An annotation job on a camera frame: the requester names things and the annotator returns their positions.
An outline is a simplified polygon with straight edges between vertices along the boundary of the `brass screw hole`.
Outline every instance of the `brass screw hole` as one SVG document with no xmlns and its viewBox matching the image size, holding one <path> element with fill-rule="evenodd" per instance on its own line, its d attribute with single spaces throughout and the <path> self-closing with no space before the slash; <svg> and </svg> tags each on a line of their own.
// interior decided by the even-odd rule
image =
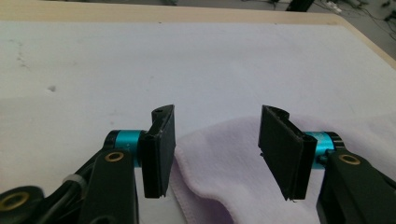
<svg viewBox="0 0 396 224">
<path fill-rule="evenodd" d="M 29 193 L 24 191 L 10 194 L 0 201 L 0 211 L 6 212 L 15 209 L 26 203 L 28 199 Z"/>
<path fill-rule="evenodd" d="M 112 152 L 105 156 L 106 161 L 120 161 L 123 158 L 122 152 Z"/>
<path fill-rule="evenodd" d="M 359 165 L 359 164 L 361 164 L 361 161 L 358 160 L 358 158 L 356 158 L 354 156 L 343 154 L 343 155 L 340 155 L 338 158 L 341 161 L 346 162 L 346 163 L 351 164 L 351 165 Z"/>
</svg>

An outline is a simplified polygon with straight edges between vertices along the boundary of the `white cloth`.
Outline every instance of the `white cloth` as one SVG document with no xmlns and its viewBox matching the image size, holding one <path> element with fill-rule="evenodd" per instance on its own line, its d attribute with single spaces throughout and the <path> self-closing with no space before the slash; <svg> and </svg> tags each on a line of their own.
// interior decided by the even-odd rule
<svg viewBox="0 0 396 224">
<path fill-rule="evenodd" d="M 349 151 L 396 177 L 396 113 L 356 120 L 293 116 L 302 131 L 333 131 Z M 177 141 L 171 186 L 189 223 L 319 223 L 324 170 L 312 170 L 306 199 L 282 197 L 258 148 L 260 118 L 234 119 Z"/>
</svg>

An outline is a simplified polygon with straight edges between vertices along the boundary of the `black plastic part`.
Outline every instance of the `black plastic part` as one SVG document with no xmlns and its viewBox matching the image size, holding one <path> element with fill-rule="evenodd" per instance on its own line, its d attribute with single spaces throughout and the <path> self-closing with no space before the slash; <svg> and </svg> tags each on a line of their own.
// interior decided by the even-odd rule
<svg viewBox="0 0 396 224">
<path fill-rule="evenodd" d="M 289 121 L 289 113 L 262 106 L 259 147 L 285 200 L 305 198 L 317 139 Z"/>
<path fill-rule="evenodd" d="M 314 0 L 292 0 L 286 9 L 287 11 L 306 12 Z"/>
<path fill-rule="evenodd" d="M 93 166 L 78 224 L 135 224 L 138 220 L 131 152 L 122 149 L 107 150 L 97 157 Z"/>
<path fill-rule="evenodd" d="M 334 146 L 334 150 L 341 151 L 347 150 L 346 145 L 344 144 L 343 139 L 337 133 L 326 132 L 329 137 L 332 139 L 332 145 Z"/>
<path fill-rule="evenodd" d="M 68 209 L 68 211 L 65 212 L 65 214 L 58 217 L 58 219 L 54 221 L 54 224 L 77 223 L 82 204 L 83 204 L 82 200 L 79 201 L 78 203 L 73 204 L 73 206 L 70 209 Z"/>
<path fill-rule="evenodd" d="M 176 147 L 173 105 L 151 112 L 152 126 L 139 137 L 146 198 L 165 196 Z"/>
<path fill-rule="evenodd" d="M 25 222 L 43 199 L 43 191 L 34 186 L 19 187 L 0 194 L 0 223 Z"/>
<path fill-rule="evenodd" d="M 356 158 L 351 164 L 340 156 Z M 318 197 L 320 223 L 396 223 L 396 183 L 347 150 L 329 154 Z"/>
<path fill-rule="evenodd" d="M 105 139 L 103 143 L 103 148 L 114 148 L 116 145 L 117 136 L 119 135 L 120 130 L 113 130 L 111 131 Z"/>
</svg>

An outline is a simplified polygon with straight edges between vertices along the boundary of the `blue metal ring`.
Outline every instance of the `blue metal ring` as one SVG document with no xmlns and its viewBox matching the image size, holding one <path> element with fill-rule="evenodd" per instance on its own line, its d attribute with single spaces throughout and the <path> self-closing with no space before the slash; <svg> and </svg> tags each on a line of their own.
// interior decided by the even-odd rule
<svg viewBox="0 0 396 224">
<path fill-rule="evenodd" d="M 134 158 L 134 167 L 140 167 L 137 143 L 141 133 L 141 130 L 121 130 L 114 145 L 114 148 L 124 148 L 131 151 Z"/>
<path fill-rule="evenodd" d="M 326 150 L 334 150 L 334 144 L 332 139 L 325 132 L 305 132 L 308 135 L 313 136 L 318 140 L 317 148 L 315 151 L 314 163 L 312 163 L 312 169 L 324 169 L 323 165 L 317 162 L 319 156 L 325 155 Z"/>
</svg>

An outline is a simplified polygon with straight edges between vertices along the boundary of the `fabric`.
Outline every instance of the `fabric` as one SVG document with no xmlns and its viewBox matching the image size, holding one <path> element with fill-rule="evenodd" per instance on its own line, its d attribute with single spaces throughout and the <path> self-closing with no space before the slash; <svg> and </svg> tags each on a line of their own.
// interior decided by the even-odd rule
<svg viewBox="0 0 396 224">
<path fill-rule="evenodd" d="M 349 151 L 396 177 L 396 114 L 357 120 L 290 115 L 302 131 L 333 131 Z M 241 118 L 177 140 L 171 187 L 188 223 L 319 223 L 324 170 L 312 170 L 306 199 L 282 197 L 258 148 L 260 118 Z"/>
</svg>

